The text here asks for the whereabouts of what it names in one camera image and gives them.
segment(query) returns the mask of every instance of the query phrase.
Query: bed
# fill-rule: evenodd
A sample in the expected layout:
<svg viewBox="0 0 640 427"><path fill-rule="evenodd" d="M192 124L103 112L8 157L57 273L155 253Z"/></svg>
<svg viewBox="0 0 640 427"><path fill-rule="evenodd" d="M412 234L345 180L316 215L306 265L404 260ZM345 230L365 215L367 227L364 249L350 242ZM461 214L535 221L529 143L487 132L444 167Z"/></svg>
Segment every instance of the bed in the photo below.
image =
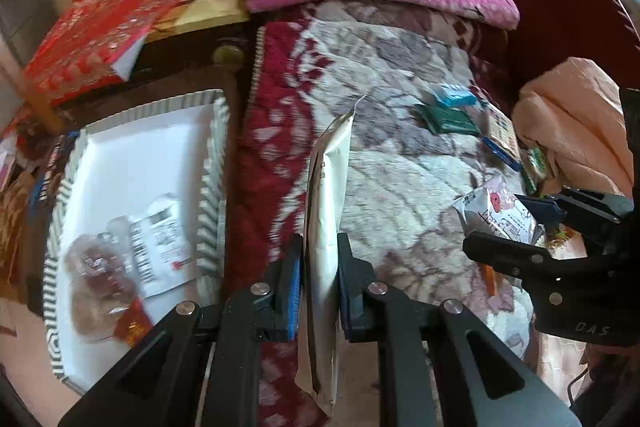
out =
<svg viewBox="0 0 640 427"><path fill-rule="evenodd" d="M504 32L427 7L381 0L327 0L284 10L258 33L254 84L238 144L238 185L229 203L225 285L258 280L287 237L301 232L308 158L315 139L358 104L340 229L377 277L430 303L461 299L520 357L529 345L529 296L504 281L486 292L462 252L450 207L501 174L522 193L520 175L481 139L434 136L415 112L430 84L470 86L491 98L500 79ZM377 422L375 353L343 357L333 421ZM294 344L264 348L260 415L265 425L320 425L324 415L293 382ZM340 409L340 403L350 404Z"/></svg>

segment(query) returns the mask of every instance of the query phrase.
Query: dark red cushion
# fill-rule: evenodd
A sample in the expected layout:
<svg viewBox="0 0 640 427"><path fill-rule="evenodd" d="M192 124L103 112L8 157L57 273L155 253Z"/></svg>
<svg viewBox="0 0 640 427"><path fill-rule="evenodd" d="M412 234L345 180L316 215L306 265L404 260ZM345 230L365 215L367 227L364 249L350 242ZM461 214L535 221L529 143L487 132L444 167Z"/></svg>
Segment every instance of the dark red cushion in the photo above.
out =
<svg viewBox="0 0 640 427"><path fill-rule="evenodd" d="M620 87L640 88L640 39L619 0L514 0L520 25L509 33L511 88L568 57L590 58Z"/></svg>

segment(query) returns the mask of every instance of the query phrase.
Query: metal bolt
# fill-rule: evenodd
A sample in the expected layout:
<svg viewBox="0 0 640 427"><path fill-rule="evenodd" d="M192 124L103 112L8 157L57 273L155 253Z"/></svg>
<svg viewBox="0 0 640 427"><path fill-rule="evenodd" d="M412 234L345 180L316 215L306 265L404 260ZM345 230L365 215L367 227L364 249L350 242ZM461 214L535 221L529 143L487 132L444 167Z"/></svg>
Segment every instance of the metal bolt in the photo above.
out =
<svg viewBox="0 0 640 427"><path fill-rule="evenodd" d="M553 292L549 295L549 302L553 304L553 306L559 306L562 304L562 296L558 292Z"/></svg>
<svg viewBox="0 0 640 427"><path fill-rule="evenodd" d="M251 285L251 293L258 296L267 295L271 291L271 286L266 282L256 282Z"/></svg>
<svg viewBox="0 0 640 427"><path fill-rule="evenodd" d="M175 311L178 315L191 315L196 311L196 305L191 301L182 301L175 307Z"/></svg>
<svg viewBox="0 0 640 427"><path fill-rule="evenodd" d="M465 308L462 302L460 302L458 299L448 299L444 301L443 307L447 312L453 313L454 315L462 313L462 310Z"/></svg>
<svg viewBox="0 0 640 427"><path fill-rule="evenodd" d="M367 286L369 293L373 293L373 295L384 295L389 291L389 286L380 281L373 281Z"/></svg>

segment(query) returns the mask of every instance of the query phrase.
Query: das logo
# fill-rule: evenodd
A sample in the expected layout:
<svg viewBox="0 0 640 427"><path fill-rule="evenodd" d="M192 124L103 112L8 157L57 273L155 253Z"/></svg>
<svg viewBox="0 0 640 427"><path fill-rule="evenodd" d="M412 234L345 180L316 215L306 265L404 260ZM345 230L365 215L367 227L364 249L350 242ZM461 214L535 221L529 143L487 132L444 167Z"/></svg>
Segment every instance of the das logo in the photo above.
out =
<svg viewBox="0 0 640 427"><path fill-rule="evenodd" d="M585 333L591 333L592 335L599 335L599 336L604 336L604 335L608 335L609 334L609 328L611 326L603 326L601 328L598 329L598 325L594 324L593 326L587 327L587 323L584 322L578 322L577 326L575 327L576 331L584 331Z"/></svg>

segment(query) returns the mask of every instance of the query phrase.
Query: black cable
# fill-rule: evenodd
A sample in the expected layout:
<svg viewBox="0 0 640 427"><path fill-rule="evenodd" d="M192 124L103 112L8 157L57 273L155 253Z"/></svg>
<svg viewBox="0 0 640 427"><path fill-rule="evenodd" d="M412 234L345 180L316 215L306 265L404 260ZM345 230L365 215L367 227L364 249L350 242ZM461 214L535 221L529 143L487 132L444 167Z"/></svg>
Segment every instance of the black cable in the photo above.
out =
<svg viewBox="0 0 640 427"><path fill-rule="evenodd" d="M577 377L575 377L571 382L569 382L569 385L566 387L566 393L569 396L569 403L571 404L571 409L574 409L574 394L571 392L571 386L576 383L578 380L580 380L580 378L582 378L584 375L587 374L587 371L589 370L589 368L587 367L583 372L580 373L580 375L578 375Z"/></svg>

